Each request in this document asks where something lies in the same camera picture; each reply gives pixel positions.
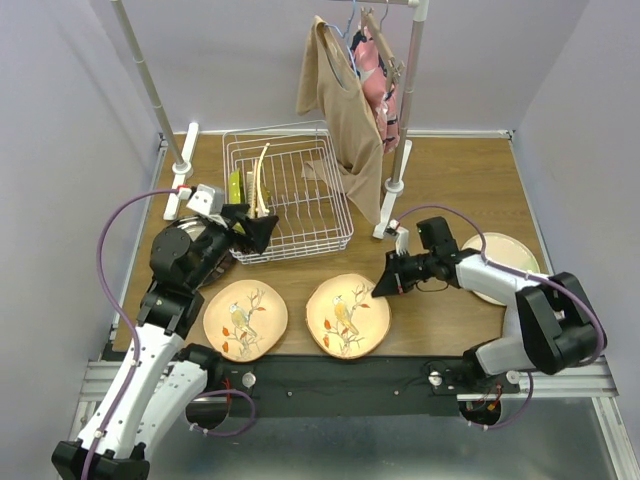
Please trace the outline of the orange woven bamboo tray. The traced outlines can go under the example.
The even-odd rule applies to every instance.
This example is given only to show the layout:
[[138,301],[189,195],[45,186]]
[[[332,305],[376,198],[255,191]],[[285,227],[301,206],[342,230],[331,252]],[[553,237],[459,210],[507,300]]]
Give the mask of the orange woven bamboo tray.
[[249,170],[245,173],[243,180],[243,194],[242,203],[249,206],[248,215],[252,218],[256,215],[256,180],[253,170]]

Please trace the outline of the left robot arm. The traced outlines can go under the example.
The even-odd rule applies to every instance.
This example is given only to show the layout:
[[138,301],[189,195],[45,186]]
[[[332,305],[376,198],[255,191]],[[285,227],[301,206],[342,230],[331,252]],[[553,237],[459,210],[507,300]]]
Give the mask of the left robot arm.
[[263,253],[278,218],[252,219],[245,204],[224,205],[196,238],[167,227],[154,239],[151,284],[132,343],[98,409],[52,464],[63,479],[145,479],[158,444],[199,395],[223,397],[220,354],[185,339],[204,304],[199,289],[232,250]]

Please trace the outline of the green polka dot plate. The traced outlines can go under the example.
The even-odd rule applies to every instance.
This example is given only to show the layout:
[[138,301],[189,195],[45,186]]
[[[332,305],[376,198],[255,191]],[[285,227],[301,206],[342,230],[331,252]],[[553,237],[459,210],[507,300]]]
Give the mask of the green polka dot plate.
[[228,193],[230,204],[245,203],[243,175],[240,169],[236,169],[230,174],[228,179]]

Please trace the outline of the green yellow woven mat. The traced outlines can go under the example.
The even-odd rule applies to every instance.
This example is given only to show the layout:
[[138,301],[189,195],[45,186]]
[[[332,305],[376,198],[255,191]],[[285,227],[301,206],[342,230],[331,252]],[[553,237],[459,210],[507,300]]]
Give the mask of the green yellow woven mat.
[[269,209],[266,206],[264,200],[264,192],[262,186],[262,171],[263,171],[263,162],[266,156],[266,153],[270,147],[270,143],[267,142],[259,157],[255,162],[252,174],[251,181],[251,189],[250,189],[250,216],[254,219],[263,218],[269,215]]

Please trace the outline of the white leaf pattern plate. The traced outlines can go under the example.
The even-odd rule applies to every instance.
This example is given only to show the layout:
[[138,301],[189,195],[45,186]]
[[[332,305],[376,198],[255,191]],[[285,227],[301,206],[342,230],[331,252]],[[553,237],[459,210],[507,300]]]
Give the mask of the white leaf pattern plate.
[[[515,269],[523,271],[530,270],[534,273],[541,273],[541,269],[535,255],[522,242],[498,232],[486,232],[484,235],[487,243],[486,254],[488,258]],[[479,251],[481,246],[480,236],[476,234],[473,237],[470,237],[463,244],[461,249],[472,248]],[[487,296],[478,291],[473,291],[473,293],[488,303],[505,306],[503,302],[496,300],[491,296]]]

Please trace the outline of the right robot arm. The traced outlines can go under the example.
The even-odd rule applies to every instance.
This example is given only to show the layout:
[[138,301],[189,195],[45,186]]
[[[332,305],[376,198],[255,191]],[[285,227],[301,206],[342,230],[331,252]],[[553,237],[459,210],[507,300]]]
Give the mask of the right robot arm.
[[483,250],[458,247],[447,221],[432,217],[417,225],[423,253],[408,252],[408,232],[395,220],[386,233],[395,247],[374,287],[375,297],[402,295],[423,282],[481,293],[505,308],[500,337],[465,351],[453,378],[480,392],[509,371],[554,375],[594,362],[604,350],[604,329],[576,276],[529,273],[489,259]]

